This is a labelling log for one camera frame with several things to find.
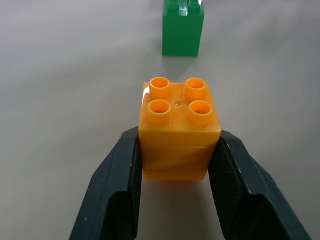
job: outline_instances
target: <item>orange lego brick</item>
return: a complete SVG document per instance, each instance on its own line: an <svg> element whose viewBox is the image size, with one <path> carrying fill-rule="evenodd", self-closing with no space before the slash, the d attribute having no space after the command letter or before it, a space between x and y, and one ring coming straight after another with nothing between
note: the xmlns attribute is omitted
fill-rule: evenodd
<svg viewBox="0 0 320 240"><path fill-rule="evenodd" d="M221 134L209 86L155 77L143 84L139 141L143 175L152 180L202 180Z"/></svg>

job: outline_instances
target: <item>green duplo brick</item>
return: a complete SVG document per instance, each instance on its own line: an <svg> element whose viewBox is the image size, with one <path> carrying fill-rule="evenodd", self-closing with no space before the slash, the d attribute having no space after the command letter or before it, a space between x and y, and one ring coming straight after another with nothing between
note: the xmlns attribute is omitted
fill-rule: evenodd
<svg viewBox="0 0 320 240"><path fill-rule="evenodd" d="M198 56L204 17L202 0L164 0L162 55Z"/></svg>

